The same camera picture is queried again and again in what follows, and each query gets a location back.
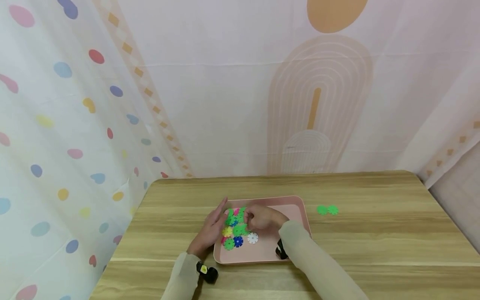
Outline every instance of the polka dot curtain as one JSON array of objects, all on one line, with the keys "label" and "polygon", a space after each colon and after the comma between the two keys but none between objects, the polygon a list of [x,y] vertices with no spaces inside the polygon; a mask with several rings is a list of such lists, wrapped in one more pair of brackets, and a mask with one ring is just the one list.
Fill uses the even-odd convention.
[{"label": "polka dot curtain", "polygon": [[89,5],[0,3],[0,299],[87,299],[148,186],[175,176]]}]

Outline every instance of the forearm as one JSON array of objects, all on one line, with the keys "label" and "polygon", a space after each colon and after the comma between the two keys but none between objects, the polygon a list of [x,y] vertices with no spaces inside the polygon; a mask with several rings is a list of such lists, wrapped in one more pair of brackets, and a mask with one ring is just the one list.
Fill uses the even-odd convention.
[{"label": "forearm", "polygon": [[302,225],[288,221],[279,233],[290,260],[305,273],[323,300],[368,300],[353,279],[310,238]]},{"label": "forearm", "polygon": [[186,252],[178,256],[161,300],[192,299],[198,284],[196,266],[199,261],[197,256]]}]

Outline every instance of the pink tray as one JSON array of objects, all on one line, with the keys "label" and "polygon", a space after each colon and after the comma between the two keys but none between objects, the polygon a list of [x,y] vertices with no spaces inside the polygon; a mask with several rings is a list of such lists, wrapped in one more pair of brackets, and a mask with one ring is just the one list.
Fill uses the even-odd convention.
[{"label": "pink tray", "polygon": [[[286,215],[290,220],[296,220],[312,235],[308,224],[305,204],[298,196],[284,196],[261,199],[230,200],[227,208],[240,208],[253,204],[269,206]],[[278,230],[274,228],[257,231],[258,242],[250,244],[247,237],[243,237],[243,245],[239,248],[227,251],[221,244],[221,238],[215,243],[213,257],[219,264],[248,264],[283,262],[277,257],[275,249],[280,239]]]}]

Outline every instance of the wood grain surface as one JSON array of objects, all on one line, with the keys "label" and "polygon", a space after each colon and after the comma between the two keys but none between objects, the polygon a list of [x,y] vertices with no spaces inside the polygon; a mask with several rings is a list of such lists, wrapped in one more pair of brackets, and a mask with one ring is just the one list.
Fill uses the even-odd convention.
[{"label": "wood grain surface", "polygon": [[[371,300],[473,300],[480,256],[415,175],[405,171],[159,180],[152,184],[91,299],[160,299],[177,256],[205,216],[230,199],[298,195],[313,239]],[[337,216],[318,205],[334,204]],[[194,299],[320,297],[292,263],[216,265],[215,285]]]}]

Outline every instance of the printed backdrop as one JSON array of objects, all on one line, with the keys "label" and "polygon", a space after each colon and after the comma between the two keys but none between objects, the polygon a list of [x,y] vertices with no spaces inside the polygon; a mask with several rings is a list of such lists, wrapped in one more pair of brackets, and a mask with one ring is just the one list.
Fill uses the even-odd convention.
[{"label": "printed backdrop", "polygon": [[0,3],[0,299],[87,299],[157,179],[406,169],[480,140],[477,0]]}]

